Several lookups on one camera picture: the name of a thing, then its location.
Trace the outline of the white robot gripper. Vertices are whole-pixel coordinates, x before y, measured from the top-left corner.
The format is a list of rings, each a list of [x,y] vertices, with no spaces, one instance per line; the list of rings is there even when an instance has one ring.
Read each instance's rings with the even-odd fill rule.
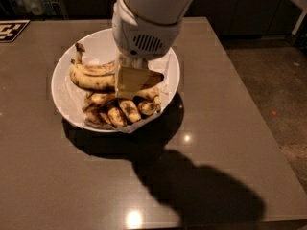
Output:
[[[146,61],[163,57],[177,38],[182,24],[182,0],[116,0],[112,34],[118,53]],[[132,100],[150,77],[148,69],[118,64],[115,96]]]

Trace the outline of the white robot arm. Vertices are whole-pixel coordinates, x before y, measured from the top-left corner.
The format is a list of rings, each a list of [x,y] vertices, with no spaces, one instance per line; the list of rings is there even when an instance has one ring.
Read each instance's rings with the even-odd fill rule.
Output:
[[[115,59],[115,96],[132,99],[163,76],[148,69],[148,62],[162,58],[180,33],[183,17],[194,0],[116,0],[112,33]],[[208,0],[206,5],[224,0]],[[302,10],[307,0],[291,0]]]

